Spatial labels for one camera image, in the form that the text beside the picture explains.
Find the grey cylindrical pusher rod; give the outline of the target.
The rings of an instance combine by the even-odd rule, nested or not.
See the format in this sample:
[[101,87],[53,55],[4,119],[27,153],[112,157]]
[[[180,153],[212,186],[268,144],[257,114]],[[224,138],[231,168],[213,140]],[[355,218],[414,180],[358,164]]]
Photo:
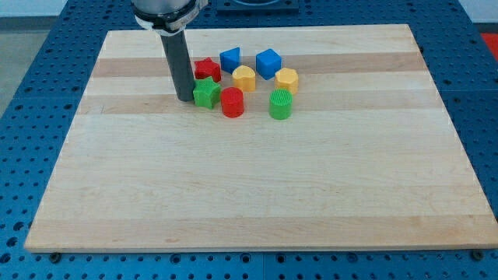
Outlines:
[[195,79],[184,31],[172,36],[162,36],[161,42],[177,98],[183,102],[192,101]]

